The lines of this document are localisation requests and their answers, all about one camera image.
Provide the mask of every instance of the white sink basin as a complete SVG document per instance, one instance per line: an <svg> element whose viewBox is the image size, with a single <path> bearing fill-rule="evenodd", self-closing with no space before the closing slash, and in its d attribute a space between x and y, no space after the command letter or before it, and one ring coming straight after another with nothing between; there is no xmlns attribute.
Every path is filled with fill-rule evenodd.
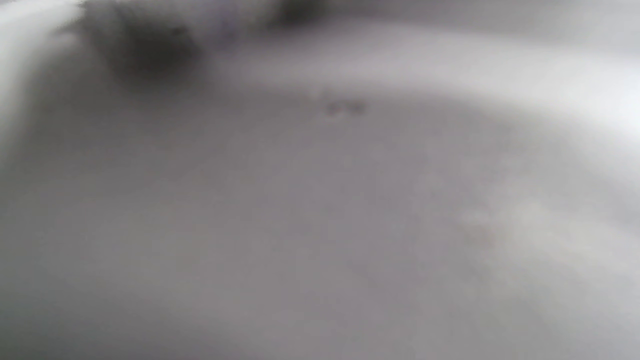
<svg viewBox="0 0 640 360"><path fill-rule="evenodd" d="M56 9L0 20L13 354L638 357L628 53L336 16L131 87Z"/></svg>

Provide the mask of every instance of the dark blurry object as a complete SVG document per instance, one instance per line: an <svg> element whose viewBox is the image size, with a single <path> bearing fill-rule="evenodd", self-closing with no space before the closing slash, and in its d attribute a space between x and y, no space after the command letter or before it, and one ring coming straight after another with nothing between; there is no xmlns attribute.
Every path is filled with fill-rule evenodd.
<svg viewBox="0 0 640 360"><path fill-rule="evenodd" d="M326 8L326 0L282 0L279 20L286 25L301 24L320 18Z"/></svg>
<svg viewBox="0 0 640 360"><path fill-rule="evenodd" d="M316 19L326 0L86 0L83 7L85 33L109 66L136 71L190 59L216 37L242 31L242 19L269 22L263 13L274 13L279 24Z"/></svg>
<svg viewBox="0 0 640 360"><path fill-rule="evenodd" d="M87 0L83 6L89 41L117 71L161 68L196 52L171 1Z"/></svg>

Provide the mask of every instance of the white ceramic surface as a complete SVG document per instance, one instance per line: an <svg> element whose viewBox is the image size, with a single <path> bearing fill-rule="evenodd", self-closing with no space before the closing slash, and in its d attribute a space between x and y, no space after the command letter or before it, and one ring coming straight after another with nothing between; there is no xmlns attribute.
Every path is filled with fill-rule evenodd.
<svg viewBox="0 0 640 360"><path fill-rule="evenodd" d="M6 358L637 359L640 12L431 4L137 87L0 20Z"/></svg>

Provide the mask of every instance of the dark spot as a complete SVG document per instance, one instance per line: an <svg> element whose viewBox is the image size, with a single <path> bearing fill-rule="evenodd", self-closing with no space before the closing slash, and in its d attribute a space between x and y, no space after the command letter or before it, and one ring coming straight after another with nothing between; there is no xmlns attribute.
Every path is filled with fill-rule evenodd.
<svg viewBox="0 0 640 360"><path fill-rule="evenodd" d="M177 28L171 29L171 35L173 35L175 37L180 36L180 35L184 35L186 33L187 33L187 28L184 27L184 26L179 26Z"/></svg>

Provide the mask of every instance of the sink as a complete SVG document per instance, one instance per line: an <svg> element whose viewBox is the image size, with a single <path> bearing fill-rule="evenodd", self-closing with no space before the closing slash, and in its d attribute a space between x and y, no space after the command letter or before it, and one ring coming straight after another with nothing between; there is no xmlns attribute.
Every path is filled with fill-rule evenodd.
<svg viewBox="0 0 640 360"><path fill-rule="evenodd" d="M0 21L7 358L637 358L637 58L411 6L135 84Z"/></svg>

